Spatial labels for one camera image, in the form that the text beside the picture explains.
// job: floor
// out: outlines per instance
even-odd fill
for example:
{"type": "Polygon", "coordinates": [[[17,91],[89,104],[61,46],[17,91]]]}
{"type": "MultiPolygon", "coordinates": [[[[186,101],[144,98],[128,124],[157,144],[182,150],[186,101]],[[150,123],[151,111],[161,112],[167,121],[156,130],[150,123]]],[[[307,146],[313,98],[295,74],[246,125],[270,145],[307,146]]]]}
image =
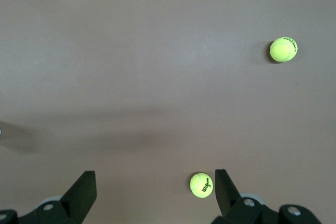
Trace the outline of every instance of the floor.
{"type": "Polygon", "coordinates": [[[194,172],[336,222],[335,0],[0,0],[0,209],[95,170],[84,224],[211,223],[194,172]],[[274,63],[269,45],[298,53],[274,63]]]}

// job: tennis ball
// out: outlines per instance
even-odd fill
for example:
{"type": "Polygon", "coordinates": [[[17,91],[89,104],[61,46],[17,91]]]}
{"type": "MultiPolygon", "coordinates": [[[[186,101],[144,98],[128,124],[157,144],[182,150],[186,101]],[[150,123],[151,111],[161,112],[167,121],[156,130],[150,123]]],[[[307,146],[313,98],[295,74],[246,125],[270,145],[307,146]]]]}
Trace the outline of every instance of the tennis ball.
{"type": "Polygon", "coordinates": [[[294,58],[298,52],[295,40],[288,37],[276,39],[269,48],[269,54],[277,62],[286,62],[294,58]]]}
{"type": "Polygon", "coordinates": [[[211,194],[213,183],[205,173],[197,173],[190,180],[190,189],[198,198],[205,198],[211,194]]]}

